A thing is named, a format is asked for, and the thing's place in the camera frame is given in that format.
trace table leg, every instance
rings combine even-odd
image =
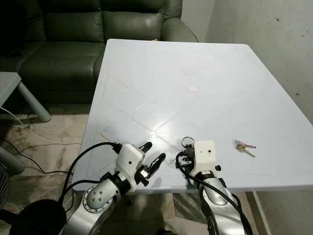
[[[14,155],[0,147],[0,164],[2,164],[10,176],[21,173],[25,165]]]
[[[51,114],[39,103],[35,96],[27,89],[27,87],[20,82],[18,85],[19,92],[27,101],[32,110],[38,115],[43,122],[47,122],[51,119]]]

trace key ring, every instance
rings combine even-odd
[[[192,141],[192,143],[184,143],[184,142],[186,142],[186,140],[191,140]],[[195,144],[195,140],[194,140],[194,138],[192,138],[192,137],[190,137],[190,136],[185,136],[184,138],[182,138],[182,140],[181,140],[181,145],[185,148],[186,146],[188,146],[188,145],[194,145]]]

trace sofa armrest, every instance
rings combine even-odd
[[[199,42],[188,26],[178,18],[171,18],[164,21],[161,40],[171,42]]]

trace wire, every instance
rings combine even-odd
[[[25,150],[27,150],[29,148],[40,147],[40,146],[50,146],[50,145],[60,145],[60,144],[59,143],[37,144],[37,145],[32,145],[32,146],[26,147],[24,149],[21,149],[20,152],[24,152]]]
[[[240,202],[240,199],[239,199],[239,197],[237,197],[235,194],[231,194],[235,199],[236,199],[236,201],[237,201],[237,204],[238,204],[238,207],[241,209],[241,210],[243,210],[243,208],[241,207],[241,202]]]
[[[67,192],[73,188],[74,186],[78,185],[78,184],[82,184],[82,183],[90,183],[90,184],[98,184],[100,183],[101,180],[79,180],[76,181],[75,183],[71,184],[70,186],[68,186],[68,188],[65,190],[65,194],[64,196],[67,194]]]
[[[247,233],[247,235],[253,235],[252,233],[252,228],[250,226],[250,223],[248,221],[248,219],[246,218],[245,214],[242,212],[242,210],[236,205],[236,203],[234,203],[226,194],[224,194],[222,191],[218,190],[217,188],[215,188],[214,186],[208,184],[207,182],[204,182],[203,180],[200,180],[196,177],[193,177],[191,175],[189,175],[181,166],[180,166],[180,163],[179,163],[179,160],[178,160],[178,157],[179,156],[182,156],[182,153],[178,153],[176,155],[176,165],[177,167],[180,169],[180,171],[189,179],[199,183],[199,184],[202,184],[210,189],[212,189],[213,191],[215,191],[216,193],[218,193],[220,196],[222,196],[226,201],[228,201],[235,209],[236,211],[239,213],[240,215],[240,218],[242,219],[243,221],[243,226],[244,226],[244,230],[245,232]]]
[[[96,148],[96,147],[99,147],[99,146],[102,146],[102,145],[111,145],[112,147],[115,147],[117,144],[116,143],[112,143],[112,142],[102,142],[102,143],[97,143],[89,148],[87,148],[86,150],[84,150],[81,154],[78,155],[78,157],[73,161],[72,165],[70,166],[69,168],[69,172],[72,172],[73,169],[74,169],[74,166],[75,164],[78,162],[78,160],[84,156],[87,152],[91,151],[92,149]],[[63,201],[64,201],[64,196],[65,194],[67,193],[67,185],[68,185],[68,181],[69,181],[69,177],[70,177],[70,174],[67,174],[67,177],[64,181],[64,185],[63,185],[63,189],[62,189],[62,193],[61,193],[61,196],[59,198],[59,202],[61,204],[63,204]]]
[[[60,173],[68,173],[68,171],[63,171],[63,170],[55,170],[55,171],[46,172],[46,171],[44,171],[44,170],[41,168],[41,166],[40,166],[35,160],[33,160],[33,159],[31,159],[30,157],[28,157],[28,156],[26,156],[26,155],[20,153],[19,150],[18,150],[12,143],[10,143],[9,141],[7,141],[7,140],[4,139],[4,138],[1,138],[1,137],[0,137],[0,139],[4,140],[4,141],[7,142],[9,145],[11,145],[11,146],[15,149],[15,151],[16,151],[18,154],[20,154],[21,156],[23,156],[23,157],[25,157],[25,158],[31,160],[34,164],[36,164],[37,167],[40,169],[40,171],[41,171],[43,174],[59,173],[59,172],[60,172]]]
[[[27,126],[25,126],[24,123],[22,123],[22,121],[19,120],[19,118],[18,118],[17,116],[15,116],[13,113],[11,113],[10,111],[6,110],[6,109],[3,108],[3,107],[0,107],[0,109],[4,110],[4,111],[6,111],[7,113],[9,113],[10,115],[12,115],[17,121],[19,121],[19,123],[20,123],[31,135],[33,135],[33,136],[35,136],[35,137],[38,137],[38,138],[43,139],[43,140],[45,140],[45,141],[50,141],[50,142],[52,142],[52,143],[63,144],[63,145],[67,145],[67,144],[81,144],[80,142],[65,142],[65,143],[62,143],[62,142],[52,141],[52,140],[49,140],[49,139],[47,139],[47,138],[45,138],[45,137],[39,136],[39,135],[33,133],[31,130],[29,130],[29,129],[27,128]]]
[[[67,213],[70,209],[72,209],[74,205],[74,190],[72,189],[72,204],[70,205],[70,207],[65,211],[65,213]]]

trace tiled floor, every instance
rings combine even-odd
[[[38,135],[54,141],[81,142],[90,105],[87,104],[49,104],[51,121],[40,123],[39,119],[26,108],[18,117]],[[34,159],[45,171],[67,170],[78,155],[80,145],[51,144],[30,135],[9,115],[0,116],[0,137],[12,142],[23,154]],[[6,143],[0,145],[9,152],[15,151]],[[28,204],[44,198],[57,199],[60,195],[65,175],[42,174],[28,159],[19,155],[27,166],[18,176],[11,178],[11,191],[5,209],[20,212]],[[255,222],[244,193],[237,194],[243,210],[251,222],[255,235],[258,235]],[[67,213],[69,217],[80,203],[74,196],[74,206]],[[66,197],[64,207],[71,204],[71,195]],[[153,194],[131,195],[124,197],[116,206],[111,217],[102,227],[103,234],[154,235],[160,228],[172,230],[178,235],[208,234],[197,194]],[[0,235],[6,235],[9,225],[0,222]]]

